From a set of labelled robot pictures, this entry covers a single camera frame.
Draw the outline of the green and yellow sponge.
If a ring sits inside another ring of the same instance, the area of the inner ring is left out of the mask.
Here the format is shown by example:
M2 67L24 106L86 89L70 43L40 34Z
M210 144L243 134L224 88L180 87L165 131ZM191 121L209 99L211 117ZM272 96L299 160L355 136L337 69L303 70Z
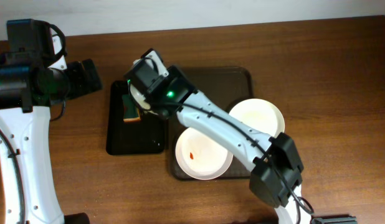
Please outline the green and yellow sponge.
M123 95L123 122L132 123L141 121L140 111L135 106L130 95Z

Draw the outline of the white plate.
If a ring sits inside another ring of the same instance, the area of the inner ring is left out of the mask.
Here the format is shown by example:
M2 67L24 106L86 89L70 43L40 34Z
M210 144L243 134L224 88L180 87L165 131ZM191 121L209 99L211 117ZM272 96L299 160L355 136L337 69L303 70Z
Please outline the white plate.
M266 100L253 98L241 101L230 110L229 114L242 123L273 137L285 131L283 114Z
M157 115L152 109L149 103L145 101L145 97L142 93L140 93L136 87L134 87L132 84L129 86L130 90L130 96L135 101L135 104L140 108L140 110L144 111L145 113L151 113Z
M197 180L220 177L230 167L233 154L193 128L185 129L175 145L175 156L181 170Z

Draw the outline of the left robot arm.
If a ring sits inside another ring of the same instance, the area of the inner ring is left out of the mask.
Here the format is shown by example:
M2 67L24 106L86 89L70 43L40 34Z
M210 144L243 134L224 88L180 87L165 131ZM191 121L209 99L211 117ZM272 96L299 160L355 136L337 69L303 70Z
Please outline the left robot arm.
M8 21L0 54L0 171L6 223L88 223L65 215L49 152L50 109L102 89L90 59L67 63L64 33L34 19Z

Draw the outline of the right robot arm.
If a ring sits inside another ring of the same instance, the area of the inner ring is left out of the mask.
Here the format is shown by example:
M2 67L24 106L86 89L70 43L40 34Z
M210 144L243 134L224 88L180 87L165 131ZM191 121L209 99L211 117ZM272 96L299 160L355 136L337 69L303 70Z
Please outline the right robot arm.
M231 117L153 49L125 78L137 107L164 119L176 115L231 152L250 172L251 192L275 209L279 223L310 223L313 210L300 195L303 164L290 136L272 137Z

